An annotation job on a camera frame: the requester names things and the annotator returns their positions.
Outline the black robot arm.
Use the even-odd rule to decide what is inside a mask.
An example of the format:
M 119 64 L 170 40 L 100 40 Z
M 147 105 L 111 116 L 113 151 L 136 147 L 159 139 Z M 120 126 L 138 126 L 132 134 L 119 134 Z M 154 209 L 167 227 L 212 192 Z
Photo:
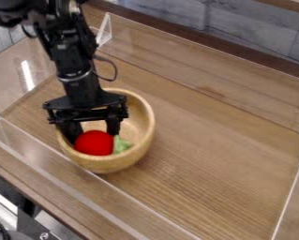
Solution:
M 93 61 L 96 36 L 89 30 L 81 5 L 88 0 L 0 0 L 0 26 L 31 26 L 31 38 L 40 41 L 56 67 L 65 95 L 43 104 L 53 124 L 69 142 L 83 133 L 88 121 L 107 123 L 107 133 L 119 134 L 130 117 L 127 97 L 105 91 Z

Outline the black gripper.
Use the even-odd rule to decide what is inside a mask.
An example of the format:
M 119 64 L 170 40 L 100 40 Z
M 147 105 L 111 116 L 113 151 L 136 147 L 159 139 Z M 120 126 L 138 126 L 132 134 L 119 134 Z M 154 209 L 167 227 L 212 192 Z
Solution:
M 59 138 L 67 143 L 75 141 L 83 133 L 79 122 L 105 120 L 107 133 L 115 136 L 120 132 L 120 123 L 130 117 L 127 96 L 105 91 L 93 73 L 75 79 L 60 80 L 65 95 L 43 104 L 48 112 L 48 121 L 56 125 Z

